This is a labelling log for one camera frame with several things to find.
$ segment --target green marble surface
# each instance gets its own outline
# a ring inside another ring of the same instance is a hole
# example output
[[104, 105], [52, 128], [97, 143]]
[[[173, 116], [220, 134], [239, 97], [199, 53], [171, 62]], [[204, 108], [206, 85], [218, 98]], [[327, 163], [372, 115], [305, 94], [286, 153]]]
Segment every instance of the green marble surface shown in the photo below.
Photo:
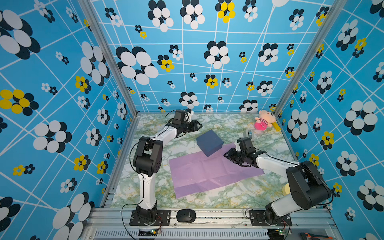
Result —
[[[197, 132], [174, 139], [163, 148], [162, 167], [156, 174], [156, 199], [158, 208], [264, 208], [268, 203], [283, 196], [282, 187], [287, 180], [265, 170], [265, 174], [251, 177], [240, 182], [206, 192], [191, 194], [179, 199], [175, 197], [169, 160], [186, 154], [199, 152], [196, 137], [212, 129], [223, 141], [228, 144], [243, 137], [247, 128], [254, 129], [254, 118], [258, 114], [195, 114], [192, 120], [198, 120], [203, 128]], [[141, 136], [153, 136], [164, 125], [165, 114], [141, 114], [133, 144]], [[255, 135], [253, 144], [256, 148], [266, 150], [269, 154], [293, 161], [281, 132], [269, 127]], [[139, 180], [129, 159], [122, 171], [116, 193], [111, 207], [122, 207], [127, 203], [139, 201]]]

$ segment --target black wireless mouse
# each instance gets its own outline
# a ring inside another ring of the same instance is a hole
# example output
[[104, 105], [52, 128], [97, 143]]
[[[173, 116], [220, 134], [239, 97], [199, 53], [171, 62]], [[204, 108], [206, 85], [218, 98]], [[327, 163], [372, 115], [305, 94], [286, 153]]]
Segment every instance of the black wireless mouse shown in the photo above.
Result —
[[196, 219], [196, 212], [192, 209], [182, 209], [179, 210], [176, 214], [176, 219], [178, 222], [191, 223]]

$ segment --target plush toy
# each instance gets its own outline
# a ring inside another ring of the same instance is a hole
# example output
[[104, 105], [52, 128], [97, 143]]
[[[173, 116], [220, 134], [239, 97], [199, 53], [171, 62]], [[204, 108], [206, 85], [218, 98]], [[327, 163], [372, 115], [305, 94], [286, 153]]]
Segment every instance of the plush toy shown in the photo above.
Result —
[[260, 117], [255, 117], [255, 128], [264, 131], [267, 127], [271, 127], [273, 122], [276, 122], [276, 117], [269, 111], [259, 111]]

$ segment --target black mounting plate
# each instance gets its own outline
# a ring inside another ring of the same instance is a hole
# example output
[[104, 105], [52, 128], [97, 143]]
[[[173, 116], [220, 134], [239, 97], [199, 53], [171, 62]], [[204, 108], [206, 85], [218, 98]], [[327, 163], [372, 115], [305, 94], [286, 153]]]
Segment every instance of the black mounting plate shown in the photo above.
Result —
[[[271, 226], [265, 222], [264, 212], [265, 210], [249, 210], [250, 220], [253, 227], [270, 227]], [[276, 227], [284, 227], [283, 220], [288, 224], [288, 226], [292, 226], [290, 215], [286, 215], [280, 220], [280, 222], [277, 223]]]
[[[169, 226], [170, 210], [157, 210], [156, 217], [161, 217], [161, 219], [163, 220], [163, 222], [161, 223], [162, 226]], [[144, 222], [139, 221], [139, 216], [136, 214], [136, 210], [133, 210], [131, 214], [131, 219], [129, 221], [129, 225], [130, 226], [160, 226], [160, 222], [159, 222], [159, 219], [157, 218], [152, 225], [146, 225]]]

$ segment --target blue box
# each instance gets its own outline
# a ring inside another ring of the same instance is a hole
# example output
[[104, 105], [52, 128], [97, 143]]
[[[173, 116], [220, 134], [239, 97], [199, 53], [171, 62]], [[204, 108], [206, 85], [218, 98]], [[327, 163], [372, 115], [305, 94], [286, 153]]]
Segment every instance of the blue box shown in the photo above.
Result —
[[224, 144], [223, 140], [212, 130], [197, 137], [196, 143], [207, 157], [222, 148]]

